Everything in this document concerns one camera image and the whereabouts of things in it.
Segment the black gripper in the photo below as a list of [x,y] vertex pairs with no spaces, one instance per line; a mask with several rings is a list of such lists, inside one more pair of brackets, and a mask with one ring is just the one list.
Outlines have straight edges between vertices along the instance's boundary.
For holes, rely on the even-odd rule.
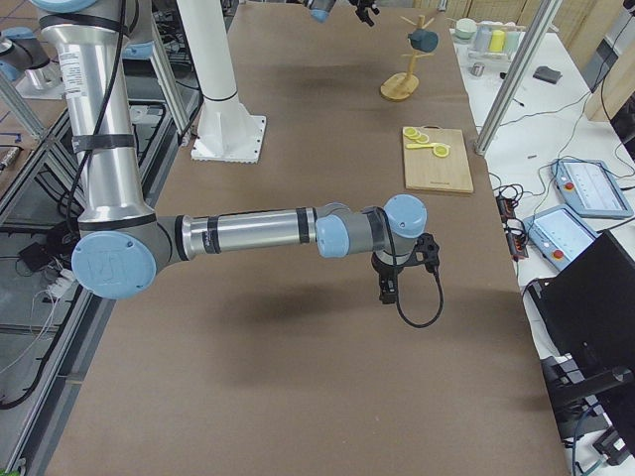
[[349,4],[355,8],[355,15],[361,23],[373,27],[375,22],[371,15],[379,15],[380,10],[374,0],[349,0]]
[[425,266],[433,274],[441,288],[440,279],[440,246],[431,233],[423,233],[417,238],[413,249],[394,258],[388,251],[373,253],[371,265],[378,273],[379,299],[384,304],[396,303],[398,300],[398,275],[407,267]]

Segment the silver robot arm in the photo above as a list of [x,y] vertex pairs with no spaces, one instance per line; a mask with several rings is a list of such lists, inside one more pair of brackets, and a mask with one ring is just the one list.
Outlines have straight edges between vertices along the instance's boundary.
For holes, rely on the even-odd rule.
[[146,39],[146,1],[40,1],[40,25],[58,51],[78,160],[73,188],[84,208],[71,267],[102,298],[129,298],[172,264],[202,254],[315,243],[326,258],[369,253],[380,298],[399,298],[407,267],[436,273],[439,248],[425,229],[427,211],[408,194],[354,212],[340,203],[190,217],[160,217],[142,192],[122,65],[127,43]]
[[[375,1],[347,0],[347,3],[354,8],[354,13],[361,23],[366,24],[369,27],[373,27],[375,25],[371,15],[380,14],[380,10]],[[311,17],[314,20],[324,23],[335,6],[336,0],[303,0],[300,1],[300,4],[310,11]]]

